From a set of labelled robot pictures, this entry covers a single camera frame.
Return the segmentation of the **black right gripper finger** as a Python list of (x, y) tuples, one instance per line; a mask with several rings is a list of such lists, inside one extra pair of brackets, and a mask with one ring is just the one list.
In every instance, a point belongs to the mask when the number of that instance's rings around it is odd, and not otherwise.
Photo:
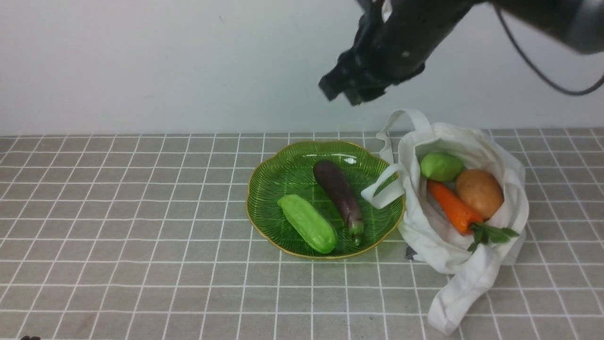
[(386, 87), (349, 88), (344, 90), (344, 95), (352, 106), (358, 106), (363, 103), (375, 101), (385, 94)]

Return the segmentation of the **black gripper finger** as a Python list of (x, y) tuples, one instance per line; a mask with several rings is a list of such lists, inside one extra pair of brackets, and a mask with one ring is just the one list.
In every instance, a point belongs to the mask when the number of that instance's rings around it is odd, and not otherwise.
[(352, 99), (347, 94), (351, 75), (347, 71), (330, 71), (324, 75), (319, 81), (319, 87), (328, 101), (333, 101), (340, 94), (344, 94), (347, 101), (351, 102)]

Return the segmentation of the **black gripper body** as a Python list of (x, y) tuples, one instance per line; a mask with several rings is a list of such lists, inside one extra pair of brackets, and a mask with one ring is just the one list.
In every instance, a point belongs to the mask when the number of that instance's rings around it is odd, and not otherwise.
[(425, 69), (412, 51), (402, 48), (395, 24), (383, 18), (385, 0), (359, 0), (364, 11), (353, 45), (338, 58), (338, 90), (384, 93)]

